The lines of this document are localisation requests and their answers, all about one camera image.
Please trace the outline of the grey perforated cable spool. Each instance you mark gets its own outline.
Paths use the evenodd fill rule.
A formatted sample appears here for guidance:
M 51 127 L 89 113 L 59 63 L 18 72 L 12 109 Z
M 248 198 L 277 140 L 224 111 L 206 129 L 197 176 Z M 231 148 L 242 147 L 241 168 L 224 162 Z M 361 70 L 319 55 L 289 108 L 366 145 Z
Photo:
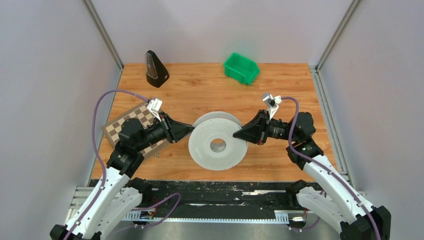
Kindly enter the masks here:
M 246 156 L 248 142 L 233 137 L 242 128 L 232 114 L 213 111 L 199 117 L 188 140 L 192 159 L 202 168 L 212 171 L 228 170 Z

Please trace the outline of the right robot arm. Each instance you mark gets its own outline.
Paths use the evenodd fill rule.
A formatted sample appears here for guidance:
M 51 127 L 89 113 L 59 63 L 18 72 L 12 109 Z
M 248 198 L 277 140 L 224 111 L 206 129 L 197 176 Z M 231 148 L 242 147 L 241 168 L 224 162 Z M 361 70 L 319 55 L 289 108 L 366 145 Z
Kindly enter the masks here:
M 289 159 L 326 194 L 298 180 L 286 188 L 285 201 L 290 208 L 311 210 L 342 240 L 388 240 L 392 218 L 389 210 L 374 206 L 341 176 L 313 140 L 315 131 L 309 112 L 299 112 L 289 122 L 283 122 L 270 118 L 268 111 L 262 109 L 233 137 L 256 145 L 265 144 L 269 138 L 288 141 Z

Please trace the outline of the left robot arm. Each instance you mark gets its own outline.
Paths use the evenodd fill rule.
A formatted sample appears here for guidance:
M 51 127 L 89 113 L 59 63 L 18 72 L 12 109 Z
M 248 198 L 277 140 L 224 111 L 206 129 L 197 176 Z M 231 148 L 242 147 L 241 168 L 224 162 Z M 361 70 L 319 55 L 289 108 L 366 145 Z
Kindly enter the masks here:
M 51 239 L 105 240 L 127 213 L 153 201 L 150 185 L 132 178 L 145 159 L 141 151 L 162 140 L 177 143 L 193 130 L 194 126 L 173 120 L 165 112 L 148 127 L 137 118 L 125 120 L 101 179 L 77 213 L 66 224 L 52 228 Z

